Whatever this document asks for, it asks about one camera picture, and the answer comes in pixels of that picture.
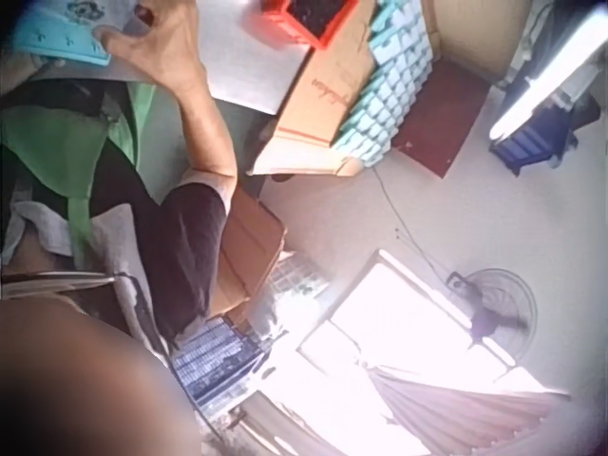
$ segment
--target fluorescent light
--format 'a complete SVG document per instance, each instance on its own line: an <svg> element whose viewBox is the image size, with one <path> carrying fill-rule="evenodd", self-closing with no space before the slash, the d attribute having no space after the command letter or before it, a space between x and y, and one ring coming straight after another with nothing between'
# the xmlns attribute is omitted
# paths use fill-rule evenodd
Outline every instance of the fluorescent light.
<svg viewBox="0 0 608 456"><path fill-rule="evenodd" d="M608 41L608 8L601 5L589 13L541 76L529 82L530 88L492 127L490 139L503 140L527 122L532 117L534 109L606 41Z"/></svg>

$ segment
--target window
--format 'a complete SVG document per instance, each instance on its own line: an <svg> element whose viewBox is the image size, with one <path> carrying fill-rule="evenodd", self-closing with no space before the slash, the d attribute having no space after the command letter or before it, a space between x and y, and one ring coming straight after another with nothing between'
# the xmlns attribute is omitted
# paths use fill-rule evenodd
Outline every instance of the window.
<svg viewBox="0 0 608 456"><path fill-rule="evenodd" d="M471 346L469 320L389 254L379 252L329 317L264 388L349 456L428 454L391 423L361 361L462 385L541 386L491 341Z"/></svg>

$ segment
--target red container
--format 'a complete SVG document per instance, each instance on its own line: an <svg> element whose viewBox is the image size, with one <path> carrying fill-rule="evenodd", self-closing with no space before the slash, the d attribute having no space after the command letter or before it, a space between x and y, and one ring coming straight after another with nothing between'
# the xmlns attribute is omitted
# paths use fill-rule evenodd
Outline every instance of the red container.
<svg viewBox="0 0 608 456"><path fill-rule="evenodd" d="M346 0L344 7L327 25L321 38L314 36L287 11L292 3L291 0L264 0L262 2L262 13L266 19L287 33L294 42L311 45L315 49L327 49L335 34L357 6L357 2L358 0Z"/></svg>

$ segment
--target white table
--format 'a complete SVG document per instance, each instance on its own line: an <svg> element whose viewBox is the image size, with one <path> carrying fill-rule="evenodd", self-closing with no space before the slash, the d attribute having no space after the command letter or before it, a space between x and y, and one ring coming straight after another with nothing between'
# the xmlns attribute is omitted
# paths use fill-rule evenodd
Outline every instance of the white table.
<svg viewBox="0 0 608 456"><path fill-rule="evenodd" d="M300 70L309 47L269 45L250 31L260 22L260 0L198 0L200 11L200 58L207 67L212 95L225 102L276 114ZM127 31L138 33L134 20ZM106 68L70 62L41 76L50 78L96 78L141 81L133 68L113 59Z"/></svg>

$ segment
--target red mat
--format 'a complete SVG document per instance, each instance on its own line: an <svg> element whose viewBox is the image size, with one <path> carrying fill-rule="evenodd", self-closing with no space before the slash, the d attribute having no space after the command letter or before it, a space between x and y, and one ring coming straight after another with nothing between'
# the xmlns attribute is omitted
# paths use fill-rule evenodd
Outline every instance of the red mat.
<svg viewBox="0 0 608 456"><path fill-rule="evenodd" d="M456 64L435 62L392 146L444 178L490 87L488 81Z"/></svg>

